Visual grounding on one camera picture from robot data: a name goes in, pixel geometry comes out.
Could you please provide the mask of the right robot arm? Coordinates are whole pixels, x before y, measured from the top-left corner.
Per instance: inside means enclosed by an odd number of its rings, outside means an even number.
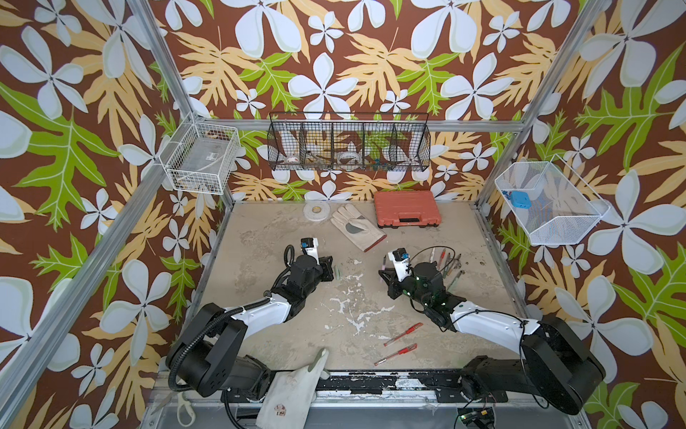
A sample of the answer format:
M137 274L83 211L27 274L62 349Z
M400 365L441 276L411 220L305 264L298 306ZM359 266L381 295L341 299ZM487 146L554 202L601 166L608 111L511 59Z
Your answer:
M460 389L470 400L512 391L576 415L606 375L570 325L556 316L536 320L478 306L448 292L434 263L403 261L379 275L391 299L409 298L439 329L480 337L516 354L513 359L478 356L464 366Z

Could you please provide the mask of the light green pen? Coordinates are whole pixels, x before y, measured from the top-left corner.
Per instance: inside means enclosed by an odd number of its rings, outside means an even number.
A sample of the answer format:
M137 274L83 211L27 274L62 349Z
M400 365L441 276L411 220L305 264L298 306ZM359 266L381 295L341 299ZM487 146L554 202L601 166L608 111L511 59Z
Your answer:
M453 277L451 283L447 287L447 291L450 291L454 286L457 285L457 281L460 279L460 277L464 274L464 270L459 270L456 275Z

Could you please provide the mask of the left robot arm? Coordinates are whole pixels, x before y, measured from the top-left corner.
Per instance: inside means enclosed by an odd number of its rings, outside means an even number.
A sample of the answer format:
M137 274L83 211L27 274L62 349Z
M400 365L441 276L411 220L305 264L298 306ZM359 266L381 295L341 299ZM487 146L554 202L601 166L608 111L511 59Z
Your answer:
M334 280L332 264L332 257L300 255L286 263L262 300L232 309L214 303L201 307L166 358L169 388L203 398L218 391L264 398L272 372L258 359L239 355L243 341L297 316L321 282Z

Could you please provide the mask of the red gel pen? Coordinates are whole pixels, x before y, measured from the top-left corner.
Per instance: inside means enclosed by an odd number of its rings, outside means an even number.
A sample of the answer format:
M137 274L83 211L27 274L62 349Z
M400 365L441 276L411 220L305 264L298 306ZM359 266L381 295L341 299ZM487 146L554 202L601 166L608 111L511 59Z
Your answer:
M409 334L412 334L413 332L415 332L416 330L418 330L422 326L423 326L423 323L416 323L416 324L412 325L411 327L409 327L405 331L403 331L401 334L396 335L395 337L385 341L385 343L383 343L384 347L388 347L389 345L391 345L395 341L398 341L401 338L403 338Z
M406 355L406 354L408 354L408 353L410 353L410 352L416 350L417 347L418 347L418 345L417 345L416 343L413 343L413 344L411 344L411 345L409 345L409 346L406 346L405 348L403 348L403 349L401 349L401 350L398 350L398 351L392 353L391 355L389 355L389 356L387 356L387 357L383 357L382 359L376 361L376 362L374 363L374 365L375 365L375 366L381 366L381 365L383 365L384 363L388 362L388 361L391 360L391 359L397 358L397 357L399 357L399 356Z
M441 251L441 256L439 257L438 264L437 264L438 269L441 269L444 258L446 257L446 253L447 253L446 249L443 248L443 250Z

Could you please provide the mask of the dark green pen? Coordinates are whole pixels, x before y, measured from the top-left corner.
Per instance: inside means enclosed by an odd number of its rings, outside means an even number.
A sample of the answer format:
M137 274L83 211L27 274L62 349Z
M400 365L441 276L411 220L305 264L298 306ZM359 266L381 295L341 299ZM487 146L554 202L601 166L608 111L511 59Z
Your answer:
M446 261L445 266L442 269L443 278L445 278L448 275L448 271L450 270L450 266L452 266L454 259L455 259L455 253L450 255L450 257Z

